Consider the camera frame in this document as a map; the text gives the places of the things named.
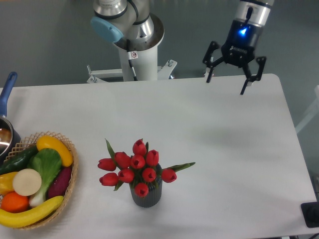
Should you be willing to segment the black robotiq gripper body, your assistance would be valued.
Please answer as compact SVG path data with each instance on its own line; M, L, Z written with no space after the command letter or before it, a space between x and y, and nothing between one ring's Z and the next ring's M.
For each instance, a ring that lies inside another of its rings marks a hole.
M263 29L233 20L227 39L221 47L224 62L239 68L243 66L243 62L250 63L255 58L255 48Z

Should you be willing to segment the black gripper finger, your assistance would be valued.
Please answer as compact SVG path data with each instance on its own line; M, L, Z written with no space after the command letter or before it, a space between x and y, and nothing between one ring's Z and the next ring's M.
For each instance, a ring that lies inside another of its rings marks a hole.
M208 76L206 78L206 83L210 83L213 76L213 71L216 66L224 62L224 57L221 56L217 60L213 60L213 52L220 48L220 45L216 41L211 41L206 53L203 57L202 63L206 65L209 69Z
M253 83L255 81L260 81L261 80L266 61L267 61L267 57L266 56L261 56L261 57L256 58L256 62L259 65L259 68L258 68L257 74L256 75L252 75L251 71L249 69L247 61L243 57L240 58L240 62L242 63L242 69L243 69L244 74L246 76L246 80L245 80L245 82L243 84L243 87L242 87L242 90L240 92L240 95L244 95L245 90L246 90L246 88L247 88L249 83Z

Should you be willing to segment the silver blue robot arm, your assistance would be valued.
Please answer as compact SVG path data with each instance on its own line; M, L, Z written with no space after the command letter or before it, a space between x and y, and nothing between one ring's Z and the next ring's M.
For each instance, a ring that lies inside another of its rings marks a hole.
M267 58L255 57L255 48L274 4L272 0L241 0L222 46L211 41L203 57L210 83L221 63L243 69L246 87L262 79ZM161 20L150 12L148 0L95 0L90 24L97 35L113 43L118 51L124 81L169 78L173 68L158 69L158 46L164 37Z

